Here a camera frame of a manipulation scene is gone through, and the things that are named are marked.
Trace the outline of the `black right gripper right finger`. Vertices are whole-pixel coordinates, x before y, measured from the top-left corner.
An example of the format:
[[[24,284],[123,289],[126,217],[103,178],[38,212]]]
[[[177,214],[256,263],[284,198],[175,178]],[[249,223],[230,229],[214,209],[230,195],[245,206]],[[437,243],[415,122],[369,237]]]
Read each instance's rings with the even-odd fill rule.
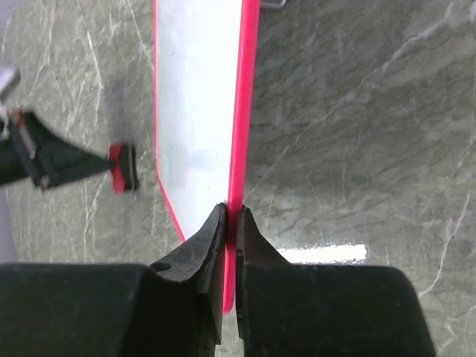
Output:
[[[243,208],[237,323],[247,356],[434,356],[425,317],[397,268],[286,260]]]

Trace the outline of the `red black whiteboard eraser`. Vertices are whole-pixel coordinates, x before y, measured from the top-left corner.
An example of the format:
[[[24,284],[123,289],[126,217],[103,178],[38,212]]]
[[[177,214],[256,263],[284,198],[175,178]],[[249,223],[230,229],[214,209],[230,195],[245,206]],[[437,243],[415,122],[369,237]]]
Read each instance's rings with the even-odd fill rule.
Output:
[[[114,164],[111,169],[113,190],[116,193],[136,191],[140,184],[135,146],[128,143],[114,143],[109,148],[108,159]]]

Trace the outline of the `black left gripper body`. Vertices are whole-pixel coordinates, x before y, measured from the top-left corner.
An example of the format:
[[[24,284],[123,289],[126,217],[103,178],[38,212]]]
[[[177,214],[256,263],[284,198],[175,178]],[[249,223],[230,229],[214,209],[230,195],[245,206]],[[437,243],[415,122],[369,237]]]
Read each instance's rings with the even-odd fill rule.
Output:
[[[12,137],[8,131],[8,119],[5,108],[1,108],[1,186],[30,179],[32,185],[36,187],[36,182],[22,165]]]

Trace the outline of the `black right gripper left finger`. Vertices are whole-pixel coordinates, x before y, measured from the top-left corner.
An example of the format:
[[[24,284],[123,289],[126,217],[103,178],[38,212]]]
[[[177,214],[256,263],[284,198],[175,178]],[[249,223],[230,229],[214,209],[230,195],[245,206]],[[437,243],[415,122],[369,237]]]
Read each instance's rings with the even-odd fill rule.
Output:
[[[151,265],[1,266],[3,356],[213,356],[227,213]]]

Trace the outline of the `red framed whiteboard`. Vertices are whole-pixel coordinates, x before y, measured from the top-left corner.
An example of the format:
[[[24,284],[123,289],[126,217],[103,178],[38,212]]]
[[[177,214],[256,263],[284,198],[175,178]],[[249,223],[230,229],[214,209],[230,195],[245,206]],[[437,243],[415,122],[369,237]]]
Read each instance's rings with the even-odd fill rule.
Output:
[[[228,210],[223,312],[235,297],[235,230],[245,191],[258,1],[156,1],[155,166],[179,236]]]

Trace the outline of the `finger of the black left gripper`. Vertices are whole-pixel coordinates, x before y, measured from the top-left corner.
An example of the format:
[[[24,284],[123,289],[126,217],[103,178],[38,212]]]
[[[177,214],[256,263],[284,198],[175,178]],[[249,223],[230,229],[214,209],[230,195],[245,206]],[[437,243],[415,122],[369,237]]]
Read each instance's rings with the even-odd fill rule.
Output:
[[[113,161],[60,138],[34,112],[22,113],[22,143],[26,149],[22,164],[40,188],[70,184],[115,166]]]

